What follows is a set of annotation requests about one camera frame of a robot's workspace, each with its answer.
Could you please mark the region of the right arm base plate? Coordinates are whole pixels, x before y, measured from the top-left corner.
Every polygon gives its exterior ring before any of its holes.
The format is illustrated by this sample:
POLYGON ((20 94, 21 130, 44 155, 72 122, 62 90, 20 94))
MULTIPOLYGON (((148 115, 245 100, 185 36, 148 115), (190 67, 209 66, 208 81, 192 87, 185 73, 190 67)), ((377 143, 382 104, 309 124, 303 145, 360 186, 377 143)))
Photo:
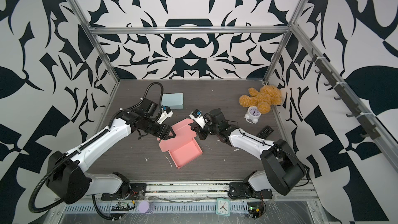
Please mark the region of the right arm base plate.
POLYGON ((273 198, 271 189, 255 191, 248 183, 229 183, 228 197, 230 199, 263 199, 273 198))

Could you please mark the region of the light blue paper box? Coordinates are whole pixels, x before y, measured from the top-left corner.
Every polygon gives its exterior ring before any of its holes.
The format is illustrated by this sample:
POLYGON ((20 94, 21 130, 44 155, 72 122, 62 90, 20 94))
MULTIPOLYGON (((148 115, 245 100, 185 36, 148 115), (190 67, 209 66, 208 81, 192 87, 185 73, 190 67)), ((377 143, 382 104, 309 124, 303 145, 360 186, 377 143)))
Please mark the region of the light blue paper box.
POLYGON ((171 110, 181 110, 183 109, 183 93, 163 94, 161 104, 171 110))

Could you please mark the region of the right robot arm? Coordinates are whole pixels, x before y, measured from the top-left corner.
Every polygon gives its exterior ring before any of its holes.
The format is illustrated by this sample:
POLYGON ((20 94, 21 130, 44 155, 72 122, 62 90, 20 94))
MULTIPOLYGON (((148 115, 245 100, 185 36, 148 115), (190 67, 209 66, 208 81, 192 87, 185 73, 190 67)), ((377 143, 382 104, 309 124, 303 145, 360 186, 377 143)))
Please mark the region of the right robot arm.
POLYGON ((243 198, 265 190, 275 190, 286 196, 307 174, 305 166, 286 141, 269 141, 252 135, 233 121, 225 119, 219 108, 206 114, 194 110, 189 117, 194 121, 190 125, 191 130, 196 132, 200 140, 215 135, 219 141, 244 150, 261 161, 263 170, 255 171, 244 179, 242 193, 234 186, 230 190, 231 198, 243 198))

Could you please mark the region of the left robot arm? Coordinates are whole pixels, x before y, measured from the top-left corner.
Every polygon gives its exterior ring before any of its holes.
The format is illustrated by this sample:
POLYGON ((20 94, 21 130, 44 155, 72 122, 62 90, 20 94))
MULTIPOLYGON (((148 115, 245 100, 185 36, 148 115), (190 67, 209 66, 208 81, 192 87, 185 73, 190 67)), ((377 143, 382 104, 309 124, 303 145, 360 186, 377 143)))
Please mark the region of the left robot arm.
POLYGON ((109 194, 126 199, 132 194, 129 180, 120 173, 92 174, 89 168, 106 151, 133 132, 150 134, 161 140, 176 136, 164 123, 173 112, 168 106, 142 99, 136 106, 117 111, 108 126, 81 145, 62 153, 53 153, 48 161, 48 172, 34 188, 28 203, 32 213, 45 212, 61 203, 72 204, 85 196, 109 194), (43 186, 55 193, 59 200, 45 207, 35 205, 43 186))

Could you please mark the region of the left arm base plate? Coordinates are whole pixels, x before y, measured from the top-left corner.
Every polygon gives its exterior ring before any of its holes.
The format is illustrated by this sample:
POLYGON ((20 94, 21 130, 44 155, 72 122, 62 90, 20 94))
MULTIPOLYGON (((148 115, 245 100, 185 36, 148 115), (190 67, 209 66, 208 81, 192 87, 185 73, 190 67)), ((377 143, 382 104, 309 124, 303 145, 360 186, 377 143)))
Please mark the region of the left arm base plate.
POLYGON ((146 194, 147 184, 145 183, 123 183, 114 194, 102 194, 102 201, 123 201, 138 200, 146 194))

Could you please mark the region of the pink paper box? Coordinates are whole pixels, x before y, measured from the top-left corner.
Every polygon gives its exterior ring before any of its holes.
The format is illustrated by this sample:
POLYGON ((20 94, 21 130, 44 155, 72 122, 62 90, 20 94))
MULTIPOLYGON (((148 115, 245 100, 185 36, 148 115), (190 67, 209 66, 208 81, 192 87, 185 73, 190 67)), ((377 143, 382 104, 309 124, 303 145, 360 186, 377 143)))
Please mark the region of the pink paper box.
POLYGON ((176 136, 168 140, 160 140, 162 152, 168 152, 176 166, 180 169, 203 154, 195 137, 197 133, 191 130, 192 119, 184 119, 172 126, 176 136))

